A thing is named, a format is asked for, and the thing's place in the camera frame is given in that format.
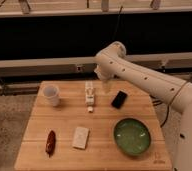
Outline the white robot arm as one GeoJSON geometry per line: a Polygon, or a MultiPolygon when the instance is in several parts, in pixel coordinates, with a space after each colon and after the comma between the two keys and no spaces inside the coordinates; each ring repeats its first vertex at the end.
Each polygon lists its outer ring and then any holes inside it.
{"type": "Polygon", "coordinates": [[[116,75],[182,114],[173,171],[192,171],[192,83],[128,62],[125,56],[121,42],[111,43],[96,54],[95,73],[104,82],[116,75]]]}

